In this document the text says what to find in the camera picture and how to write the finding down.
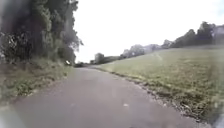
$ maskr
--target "road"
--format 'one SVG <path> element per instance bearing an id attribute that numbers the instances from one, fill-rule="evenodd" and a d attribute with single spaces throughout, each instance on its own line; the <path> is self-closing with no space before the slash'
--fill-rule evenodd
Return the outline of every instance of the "road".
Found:
<path id="1" fill-rule="evenodd" d="M 27 128 L 199 128 L 138 85 L 94 69 L 75 69 L 13 109 Z"/>

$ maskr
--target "hillside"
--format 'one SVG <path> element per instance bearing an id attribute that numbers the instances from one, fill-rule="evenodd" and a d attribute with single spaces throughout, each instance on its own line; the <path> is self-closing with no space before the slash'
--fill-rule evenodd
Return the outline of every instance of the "hillside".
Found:
<path id="1" fill-rule="evenodd" d="M 99 68 L 147 82 L 150 90 L 178 103 L 186 115 L 211 121 L 224 96 L 223 53 L 224 46 L 169 49 Z"/>

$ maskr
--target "grassy field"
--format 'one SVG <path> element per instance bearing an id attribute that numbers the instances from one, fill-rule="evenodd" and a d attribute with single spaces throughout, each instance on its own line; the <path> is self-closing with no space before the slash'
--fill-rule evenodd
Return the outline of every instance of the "grassy field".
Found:
<path id="1" fill-rule="evenodd" d="M 61 62 L 34 59 L 12 65 L 0 65 L 0 103 L 14 101 L 66 76 L 70 67 Z"/>
<path id="2" fill-rule="evenodd" d="M 98 68 L 148 83 L 157 95 L 211 121 L 224 99 L 224 48 L 161 50 Z"/>

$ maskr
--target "sky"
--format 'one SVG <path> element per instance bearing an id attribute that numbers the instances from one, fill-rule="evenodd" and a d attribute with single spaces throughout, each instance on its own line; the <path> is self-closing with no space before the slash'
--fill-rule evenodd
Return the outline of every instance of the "sky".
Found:
<path id="1" fill-rule="evenodd" d="M 79 0 L 75 30 L 84 46 L 76 61 L 98 52 L 120 55 L 134 44 L 163 44 L 202 21 L 224 24 L 224 0 Z"/>

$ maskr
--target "treeline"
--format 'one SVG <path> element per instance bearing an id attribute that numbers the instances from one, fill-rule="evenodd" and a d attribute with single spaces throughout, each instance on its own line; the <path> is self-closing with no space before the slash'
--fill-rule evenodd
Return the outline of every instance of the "treeline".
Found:
<path id="1" fill-rule="evenodd" d="M 204 45 L 213 43 L 213 34 L 216 28 L 215 24 L 203 22 L 197 33 L 190 29 L 186 34 L 178 37 L 175 41 L 165 40 L 162 48 L 181 48 L 185 46 Z"/>
<path id="2" fill-rule="evenodd" d="M 1 60 L 40 57 L 74 64 L 82 41 L 73 30 L 76 0 L 7 0 L 1 19 Z"/>
<path id="3" fill-rule="evenodd" d="M 97 53 L 95 59 L 90 61 L 90 64 L 105 64 L 116 60 L 122 60 L 132 57 L 141 56 L 159 49 L 159 45 L 151 44 L 148 46 L 142 46 L 136 44 L 131 46 L 130 49 L 124 50 L 120 56 L 104 56 L 102 53 Z"/>
<path id="4" fill-rule="evenodd" d="M 207 22 L 202 22 L 197 33 L 190 29 L 186 34 L 181 37 L 178 37 L 175 41 L 165 40 L 163 45 L 150 44 L 147 46 L 142 46 L 136 44 L 131 46 L 130 49 L 124 50 L 120 56 L 104 56 L 102 53 L 97 53 L 95 59 L 91 60 L 89 64 L 105 64 L 116 60 L 122 60 L 127 58 L 132 58 L 136 56 L 141 56 L 144 54 L 149 54 L 156 50 L 168 49 L 168 48 L 182 48 L 186 46 L 196 46 L 196 45 L 205 45 L 205 44 L 214 44 L 215 38 L 219 35 L 217 28 L 221 28 L 224 37 L 224 26 L 216 26 L 215 24 L 208 24 Z"/>

